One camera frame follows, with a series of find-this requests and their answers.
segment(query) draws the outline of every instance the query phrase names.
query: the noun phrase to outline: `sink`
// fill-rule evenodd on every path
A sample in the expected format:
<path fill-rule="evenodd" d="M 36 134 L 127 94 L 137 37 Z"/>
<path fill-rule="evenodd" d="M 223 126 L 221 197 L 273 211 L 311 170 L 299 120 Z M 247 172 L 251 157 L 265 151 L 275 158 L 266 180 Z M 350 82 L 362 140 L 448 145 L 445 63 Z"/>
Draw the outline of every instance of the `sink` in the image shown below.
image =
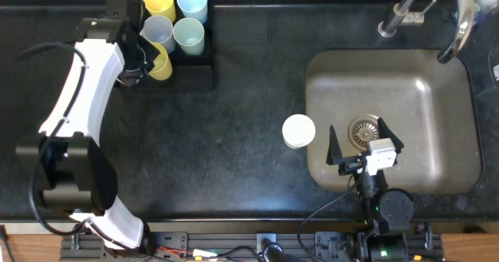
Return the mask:
<path fill-rule="evenodd" d="M 482 174 L 466 67 L 443 65 L 432 50 L 325 51 L 306 67 L 306 114 L 316 126 L 307 147 L 319 185 L 345 191 L 347 176 L 326 164 L 329 127 L 343 156 L 377 138 L 382 117 L 404 143 L 398 164 L 384 170 L 388 185 L 413 193 L 463 193 Z"/>

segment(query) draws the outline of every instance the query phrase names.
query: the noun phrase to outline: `white lid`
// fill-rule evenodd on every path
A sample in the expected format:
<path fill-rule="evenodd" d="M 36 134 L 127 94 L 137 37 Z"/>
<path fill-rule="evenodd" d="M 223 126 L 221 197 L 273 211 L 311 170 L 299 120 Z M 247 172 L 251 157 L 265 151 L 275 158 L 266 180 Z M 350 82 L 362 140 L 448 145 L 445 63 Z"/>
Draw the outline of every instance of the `white lid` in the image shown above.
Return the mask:
<path fill-rule="evenodd" d="M 312 120 L 301 114 L 292 115 L 282 125 L 282 136 L 293 149 L 308 145 L 315 137 L 315 125 Z"/>

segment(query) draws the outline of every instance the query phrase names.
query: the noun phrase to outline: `faucet spout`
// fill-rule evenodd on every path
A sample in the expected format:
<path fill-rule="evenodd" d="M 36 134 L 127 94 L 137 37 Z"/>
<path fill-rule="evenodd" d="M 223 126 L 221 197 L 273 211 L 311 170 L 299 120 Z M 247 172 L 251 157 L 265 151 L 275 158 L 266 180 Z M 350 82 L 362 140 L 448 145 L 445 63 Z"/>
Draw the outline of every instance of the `faucet spout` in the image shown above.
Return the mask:
<path fill-rule="evenodd" d="M 454 38 L 448 48 L 442 50 L 437 56 L 438 62 L 442 64 L 449 62 L 461 51 L 471 33 L 475 18 L 474 0 L 458 0 L 458 10 L 458 27 Z"/>

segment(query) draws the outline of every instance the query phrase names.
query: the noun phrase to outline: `faucet base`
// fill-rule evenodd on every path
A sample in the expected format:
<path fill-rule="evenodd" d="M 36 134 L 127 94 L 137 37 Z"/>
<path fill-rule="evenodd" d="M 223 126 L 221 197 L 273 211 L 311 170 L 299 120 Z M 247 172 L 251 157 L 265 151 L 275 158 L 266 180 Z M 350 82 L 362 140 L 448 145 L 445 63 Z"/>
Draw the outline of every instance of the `faucet base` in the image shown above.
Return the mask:
<path fill-rule="evenodd" d="M 393 32 L 391 33 L 388 33 L 386 31 L 383 30 L 383 21 L 380 22 L 380 24 L 378 24 L 377 26 L 377 31 L 380 33 L 381 36 L 383 37 L 393 37 L 395 35 L 395 33 L 397 33 L 397 30 L 395 29 Z"/>

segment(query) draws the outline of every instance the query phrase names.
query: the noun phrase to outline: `yellow cup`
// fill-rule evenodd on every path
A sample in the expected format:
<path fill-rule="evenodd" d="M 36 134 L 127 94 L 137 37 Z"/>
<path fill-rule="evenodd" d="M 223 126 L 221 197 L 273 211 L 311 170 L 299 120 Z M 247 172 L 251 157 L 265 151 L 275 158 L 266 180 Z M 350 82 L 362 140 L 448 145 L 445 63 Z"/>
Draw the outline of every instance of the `yellow cup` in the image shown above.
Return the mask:
<path fill-rule="evenodd" d="M 174 0 L 143 0 L 146 9 L 153 16 L 166 16 L 172 23 L 175 21 Z"/>
<path fill-rule="evenodd" d="M 149 72 L 149 76 L 156 80 L 166 80 L 172 75 L 172 63 L 168 58 L 165 47 L 159 43 L 151 42 L 159 50 L 159 55 L 154 60 L 154 68 Z"/>

